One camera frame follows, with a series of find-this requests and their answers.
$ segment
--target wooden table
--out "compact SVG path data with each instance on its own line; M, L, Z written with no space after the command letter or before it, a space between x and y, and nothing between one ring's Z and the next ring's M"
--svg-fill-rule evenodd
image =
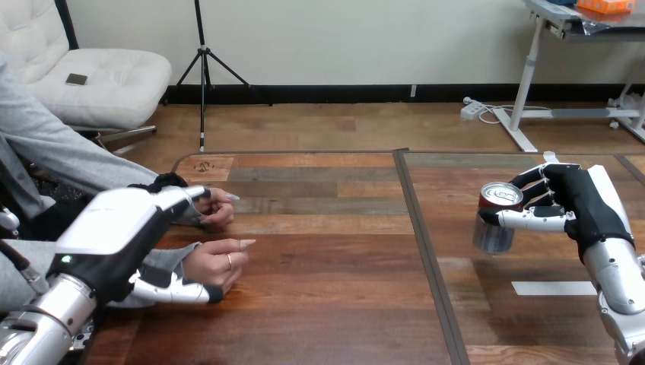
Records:
M645 236L645 186L616 157L558 157L603 164L634 235ZM645 157L621 160L645 167ZM404 151L186 157L176 170L190 183L242 197L236 221L226 233L174 227L158 247L257 239L252 261L218 305L109 311L86 363L614 364L595 297L523 297L511 285L588 281L574 242L518 233L503 256L472 246L481 186L542 162Z
M242 197L225 234L257 239L224 302L112 311L88 364L448 364L395 161L382 154L187 157L189 183Z

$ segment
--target smartphone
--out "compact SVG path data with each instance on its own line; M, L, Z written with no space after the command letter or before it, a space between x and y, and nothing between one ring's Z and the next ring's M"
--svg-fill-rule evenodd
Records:
M87 83L87 76L85 75L78 75L78 74L69 74L67 77L67 81L65 81L67 85L72 85L72 86L83 86Z

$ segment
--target person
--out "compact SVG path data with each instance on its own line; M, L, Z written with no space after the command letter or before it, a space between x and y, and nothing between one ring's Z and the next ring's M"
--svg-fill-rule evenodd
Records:
M105 151L64 125L29 93L10 71L6 56L0 52L0 186L20 206L21 223L42 228L32 232L41 240L6 242L41 273L46 272L53 259L55 243L52 241L81 209L41 196L18 156L88 195L133 184L148 186L159 177ZM230 195L221 189L211 189L211 198L196 202L184 214L181 223L225 227L233 219ZM242 267L249 260L246 250L254 242L220 240L193 243L183 249L153 249L144 263L174 271L190 281L217 285L226 293L241 275ZM18 309L33 296L31 288L3 255L0 255L0 283L0 313ZM121 303L110 305L151 304L130 296Z

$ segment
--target robotic hand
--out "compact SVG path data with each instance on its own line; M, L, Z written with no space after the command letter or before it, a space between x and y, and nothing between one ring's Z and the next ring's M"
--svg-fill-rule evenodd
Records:
M219 287L184 283L174 273L141 266L170 223L208 195L203 186L97 195L57 241L49 289L0 322L0 364L58 363L99 305L130 293L167 302L220 301Z
M520 189L535 182L523 190L519 211L482 208L479 216L501 227L564 231L575 240L618 362L644 364L645 255L636 256L627 215L605 168L545 163L510 181Z

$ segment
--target gray sweater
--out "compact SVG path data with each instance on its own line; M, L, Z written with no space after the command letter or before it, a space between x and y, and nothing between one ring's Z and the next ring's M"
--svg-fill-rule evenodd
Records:
M92 195L135 183L147 185L157 177L156 173L99 148L64 125L16 79L5 55L0 52L0 183L28 217L35 217L53 201L39 195L16 154ZM194 209L189 212L193 221L194 218L198 221L195 213ZM47 270L54 256L53 243L10 241L10 244L41 272ZM178 269L178 264L193 247L153 250L146 263ZM31 288L3 255L0 255L0 283L0 313L17 309L33 296ZM128 298L115 305L150 304Z

